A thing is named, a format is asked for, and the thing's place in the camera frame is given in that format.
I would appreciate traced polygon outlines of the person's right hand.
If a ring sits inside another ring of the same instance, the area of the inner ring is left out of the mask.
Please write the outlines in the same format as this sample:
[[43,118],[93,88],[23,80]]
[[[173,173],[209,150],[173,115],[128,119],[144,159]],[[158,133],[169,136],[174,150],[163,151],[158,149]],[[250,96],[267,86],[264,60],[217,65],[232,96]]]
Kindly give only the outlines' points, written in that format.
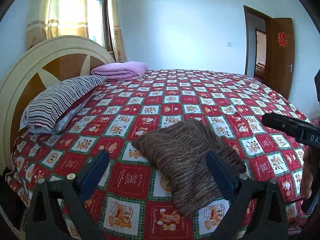
[[313,153],[313,150],[308,147],[304,152],[304,165],[302,179],[300,183],[300,195],[305,199],[309,199],[312,193],[312,182],[317,167],[316,157]]

